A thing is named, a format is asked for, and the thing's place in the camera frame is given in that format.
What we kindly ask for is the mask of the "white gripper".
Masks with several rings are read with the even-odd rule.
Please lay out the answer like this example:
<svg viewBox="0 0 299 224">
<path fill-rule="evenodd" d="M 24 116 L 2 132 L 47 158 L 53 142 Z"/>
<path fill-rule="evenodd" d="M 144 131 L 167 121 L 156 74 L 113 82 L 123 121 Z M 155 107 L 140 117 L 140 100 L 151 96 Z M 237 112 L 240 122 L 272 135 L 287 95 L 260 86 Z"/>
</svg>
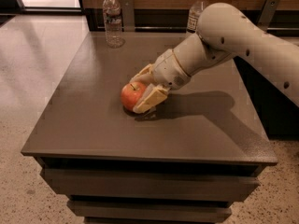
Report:
<svg viewBox="0 0 299 224">
<path fill-rule="evenodd" d="M 136 114 L 149 111 L 167 98 L 169 89 L 179 90 L 189 83 L 190 80 L 191 77 L 181 68 L 174 51 L 168 49 L 157 58 L 153 67 L 149 63 L 130 79 L 131 82 L 141 82 L 148 85 L 141 98 L 133 107 L 133 111 Z M 154 81 L 161 85 L 150 84 Z"/>
</svg>

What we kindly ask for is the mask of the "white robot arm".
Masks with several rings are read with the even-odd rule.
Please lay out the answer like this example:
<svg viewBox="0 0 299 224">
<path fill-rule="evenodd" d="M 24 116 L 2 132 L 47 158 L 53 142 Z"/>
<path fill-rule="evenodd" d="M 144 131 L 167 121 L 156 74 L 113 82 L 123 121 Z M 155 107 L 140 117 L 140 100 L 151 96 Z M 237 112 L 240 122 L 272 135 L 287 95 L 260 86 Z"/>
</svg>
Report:
<svg viewBox="0 0 299 224">
<path fill-rule="evenodd" d="M 132 78 L 147 86 L 133 111 L 150 110 L 198 72 L 236 56 L 299 105 L 299 47 L 261 30 L 236 7 L 215 3 L 204 9 L 194 34 Z"/>
</svg>

